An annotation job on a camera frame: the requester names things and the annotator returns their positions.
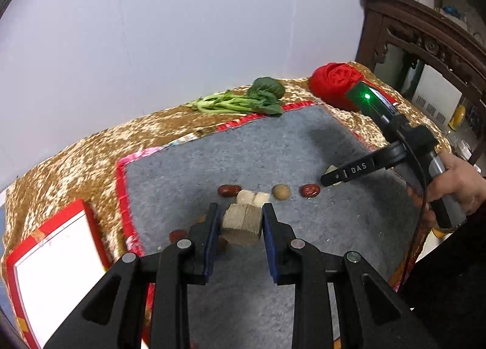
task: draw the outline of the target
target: silver screw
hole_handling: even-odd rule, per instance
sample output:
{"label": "silver screw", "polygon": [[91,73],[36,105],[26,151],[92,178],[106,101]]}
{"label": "silver screw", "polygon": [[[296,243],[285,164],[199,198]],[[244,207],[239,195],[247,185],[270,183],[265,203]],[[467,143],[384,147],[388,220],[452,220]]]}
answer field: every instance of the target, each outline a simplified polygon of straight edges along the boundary
{"label": "silver screw", "polygon": [[290,246],[294,249],[302,249],[305,246],[305,242],[301,239],[293,239],[290,241]]}
{"label": "silver screw", "polygon": [[124,263],[131,263],[133,260],[135,260],[137,258],[137,256],[135,256],[135,254],[132,253],[132,252],[128,252],[128,253],[125,253],[121,258],[122,258],[121,260]]}
{"label": "silver screw", "polygon": [[191,244],[192,242],[189,239],[184,238],[177,242],[177,247],[179,249],[187,249]]}
{"label": "silver screw", "polygon": [[358,252],[348,252],[346,258],[352,263],[357,263],[361,260],[361,255]]}

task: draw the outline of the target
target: gray cloth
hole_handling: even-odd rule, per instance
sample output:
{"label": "gray cloth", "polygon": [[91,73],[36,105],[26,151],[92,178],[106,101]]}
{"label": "gray cloth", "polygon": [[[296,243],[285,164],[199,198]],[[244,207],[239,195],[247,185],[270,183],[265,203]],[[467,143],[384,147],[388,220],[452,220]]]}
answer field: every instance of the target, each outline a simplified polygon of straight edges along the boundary
{"label": "gray cloth", "polygon": [[[405,254],[418,218],[393,172],[380,171],[305,199],[305,183],[319,183],[368,151],[320,106],[266,117],[242,127],[174,146],[127,165],[134,225],[147,254],[169,244],[176,228],[189,229],[210,202],[228,206],[216,189],[224,183],[270,192],[286,183],[292,197],[271,198],[277,218],[325,252],[360,252],[386,280]],[[270,277],[263,239],[230,245],[206,286],[189,286],[191,340],[206,348],[291,347],[293,286]],[[334,336],[339,336],[331,293]]]}

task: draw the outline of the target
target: dark wood chair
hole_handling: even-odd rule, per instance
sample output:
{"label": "dark wood chair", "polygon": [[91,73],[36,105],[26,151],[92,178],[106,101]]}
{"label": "dark wood chair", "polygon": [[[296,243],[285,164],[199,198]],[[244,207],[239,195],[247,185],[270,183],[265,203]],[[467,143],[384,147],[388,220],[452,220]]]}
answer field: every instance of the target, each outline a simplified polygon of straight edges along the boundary
{"label": "dark wood chair", "polygon": [[[413,0],[365,0],[356,61],[375,70],[392,44],[439,71],[486,116],[486,49],[440,12]],[[486,151],[484,134],[469,162]]]}

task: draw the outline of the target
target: blue floor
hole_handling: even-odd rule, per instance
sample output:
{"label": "blue floor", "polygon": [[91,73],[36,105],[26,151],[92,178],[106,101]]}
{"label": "blue floor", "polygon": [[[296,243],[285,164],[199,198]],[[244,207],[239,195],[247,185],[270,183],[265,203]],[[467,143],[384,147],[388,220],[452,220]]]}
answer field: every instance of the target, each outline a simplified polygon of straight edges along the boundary
{"label": "blue floor", "polygon": [[[0,233],[3,235],[5,232],[5,206],[0,207]],[[4,252],[3,241],[0,241],[0,254]],[[14,313],[12,311],[12,306],[10,305],[10,300],[7,294],[7,288],[3,283],[3,279],[0,278],[0,307],[5,312],[6,316],[10,319],[12,325],[16,326],[14,321]]]}

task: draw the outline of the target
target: black cable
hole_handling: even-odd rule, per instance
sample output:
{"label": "black cable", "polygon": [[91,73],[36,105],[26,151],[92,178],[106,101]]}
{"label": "black cable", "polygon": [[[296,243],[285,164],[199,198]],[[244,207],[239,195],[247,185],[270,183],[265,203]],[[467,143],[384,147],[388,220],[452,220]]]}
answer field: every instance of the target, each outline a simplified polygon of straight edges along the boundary
{"label": "black cable", "polygon": [[422,165],[419,162],[419,159],[417,158],[416,154],[410,147],[409,143],[403,136],[403,134],[397,130],[397,136],[400,139],[400,141],[405,145],[405,148],[408,150],[410,153],[410,156],[412,156],[412,159],[415,161],[415,164],[417,165],[419,172],[420,172],[420,178],[419,180],[421,181],[421,185],[423,188],[422,192],[422,206],[420,208],[420,214],[419,214],[419,221],[417,222],[417,225],[415,226],[415,231],[414,235],[412,236],[412,240],[410,242],[410,245],[408,247],[408,253],[407,257],[405,258],[405,265],[403,266],[403,272],[402,272],[402,277],[400,278],[399,281],[399,287],[398,287],[398,294],[401,294],[403,291],[403,284],[405,283],[405,277],[407,276],[408,272],[408,264],[410,263],[410,258],[412,257],[412,251],[415,247],[415,242],[417,240],[417,236],[419,235],[419,230],[420,230],[420,224],[422,223],[424,213],[425,213],[425,208],[427,206],[427,179],[425,178],[425,173],[422,168]]}

